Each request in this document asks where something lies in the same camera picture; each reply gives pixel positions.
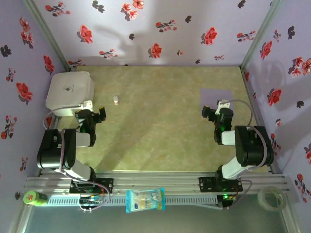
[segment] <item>blue plastic bag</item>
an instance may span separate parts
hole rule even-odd
[[[156,190],[126,192],[126,212],[136,212],[141,210],[165,210],[164,188]]]

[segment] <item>purple wall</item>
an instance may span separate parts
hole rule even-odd
[[[64,69],[21,0],[1,1],[0,30],[0,231],[8,232],[36,171],[52,75]]]
[[[35,2],[71,67],[224,66],[242,63],[272,0]]]
[[[283,1],[246,67],[246,86],[275,149],[276,165],[291,178],[293,201],[311,232],[311,14],[309,0]]]

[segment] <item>white container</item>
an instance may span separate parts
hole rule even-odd
[[[94,81],[86,71],[55,74],[45,105],[58,117],[73,116],[80,109],[93,111]]]

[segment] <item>gray cable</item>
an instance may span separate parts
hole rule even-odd
[[[52,111],[50,111],[46,116],[45,118],[43,119],[43,127],[47,130],[49,127],[46,126],[45,124],[45,121],[46,121],[46,118],[49,117],[49,115],[51,115],[53,112],[57,111],[57,110],[62,110],[62,109],[72,109],[72,108],[80,108],[82,105],[79,104],[79,105],[76,105],[76,106],[71,106],[71,107],[62,107],[62,108],[55,108],[53,109]]]
[[[244,103],[244,104],[249,108],[249,110],[250,110],[250,112],[251,112],[251,117],[250,117],[250,119],[249,119],[249,122],[248,122],[248,124],[247,124],[247,127],[250,127],[252,130],[254,130],[254,131],[257,133],[257,135],[258,135],[259,138],[261,139],[261,142],[262,142],[262,145],[263,145],[263,159],[262,159],[261,163],[260,163],[258,166],[251,167],[251,168],[247,169],[246,171],[244,171],[243,173],[238,174],[238,176],[241,177],[241,175],[243,175],[243,174],[246,173],[247,171],[251,171],[251,170],[254,170],[254,169],[257,169],[257,168],[263,166],[263,164],[266,162],[266,159],[267,159],[268,149],[267,149],[267,145],[266,145],[266,142],[265,142],[265,140],[264,140],[262,134],[261,134],[261,133],[259,132],[259,130],[257,130],[255,127],[253,127],[253,126],[250,125],[250,124],[252,123],[252,120],[253,120],[253,110],[252,110],[251,106],[250,106],[247,102],[245,102],[245,101],[243,101],[243,100],[229,100],[229,101],[224,102],[223,104],[225,104],[225,103],[230,103],[230,102],[242,102],[242,103]],[[247,192],[251,189],[251,187],[252,187],[252,185],[253,185],[253,183],[252,183],[251,180],[242,180],[242,179],[239,178],[238,181],[241,181],[241,182],[249,182],[249,187],[245,190],[245,192],[242,194],[242,196],[240,196],[239,199],[237,199],[237,200],[230,206],[230,208],[231,208],[233,205],[239,203],[239,202],[246,196]]]
[[[242,102],[244,103],[245,105],[247,105],[247,107],[249,108],[249,110],[251,111],[251,118],[249,119],[249,122],[247,124],[247,126],[249,126],[251,123],[252,123],[252,120],[253,120],[253,110],[252,110],[252,107],[245,101],[243,100],[229,100],[229,101],[226,101],[226,102],[223,102],[222,104],[225,104],[225,103],[231,103],[231,102]]]

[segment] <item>small white object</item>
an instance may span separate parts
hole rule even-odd
[[[224,131],[222,133],[222,144],[232,146],[235,145],[235,133],[234,130]]]
[[[94,81],[86,71],[66,72],[52,77],[45,105],[58,117],[73,116],[81,109],[93,111]]]
[[[114,101],[115,105],[119,104],[119,98],[117,96],[113,97],[113,101]]]
[[[230,103],[225,103],[223,104],[224,102],[228,102],[228,100],[221,100],[218,102],[218,108],[215,112],[215,114],[219,114],[219,110],[222,109],[222,108],[230,108]]]

